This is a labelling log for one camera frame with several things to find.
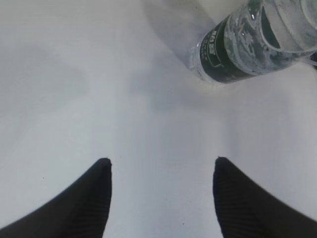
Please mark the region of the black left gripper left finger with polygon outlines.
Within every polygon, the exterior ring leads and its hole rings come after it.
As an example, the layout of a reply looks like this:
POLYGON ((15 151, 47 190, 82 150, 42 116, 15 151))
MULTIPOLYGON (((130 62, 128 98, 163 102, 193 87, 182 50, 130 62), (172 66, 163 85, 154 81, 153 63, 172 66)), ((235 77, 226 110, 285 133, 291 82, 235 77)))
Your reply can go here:
POLYGON ((112 196, 111 161, 97 160, 42 207, 0 230, 2 238, 101 238, 112 196))

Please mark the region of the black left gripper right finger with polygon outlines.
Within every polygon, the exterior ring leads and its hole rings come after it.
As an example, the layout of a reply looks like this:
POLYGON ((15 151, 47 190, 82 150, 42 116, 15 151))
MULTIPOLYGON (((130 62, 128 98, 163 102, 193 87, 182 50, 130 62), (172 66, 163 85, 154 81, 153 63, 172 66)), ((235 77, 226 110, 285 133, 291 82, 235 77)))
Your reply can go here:
POLYGON ((213 173, 215 213, 225 238, 315 238, 315 220, 260 187, 226 157, 213 173))

